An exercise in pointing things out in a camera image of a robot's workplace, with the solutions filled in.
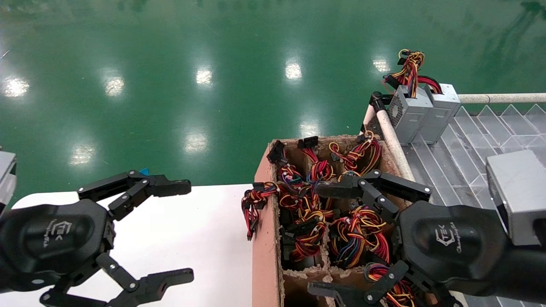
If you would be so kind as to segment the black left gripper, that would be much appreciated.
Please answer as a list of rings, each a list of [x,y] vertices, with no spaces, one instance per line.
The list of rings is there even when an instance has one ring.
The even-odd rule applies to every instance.
[[[1,292],[31,292],[55,285],[40,297],[46,307],[138,307],[160,301],[171,286],[191,283],[191,268],[136,280],[111,258],[115,231],[145,200],[189,194],[190,180],[128,171],[80,187],[80,201],[12,209],[1,217]],[[96,202],[119,195],[108,211]],[[111,301],[68,294],[102,269],[122,291]]]

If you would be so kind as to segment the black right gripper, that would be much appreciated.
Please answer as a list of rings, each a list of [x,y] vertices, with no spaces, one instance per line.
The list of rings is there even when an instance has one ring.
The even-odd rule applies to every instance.
[[[436,206],[431,187],[372,170],[363,177],[343,176],[321,182],[320,197],[361,200],[385,222],[395,223],[401,257],[386,267],[368,290],[309,282],[308,293],[335,299],[340,307],[429,307],[414,290],[432,293],[435,307],[462,307],[450,291],[545,303],[545,251],[516,246],[495,210],[471,206]],[[387,195],[414,204],[401,212]]]

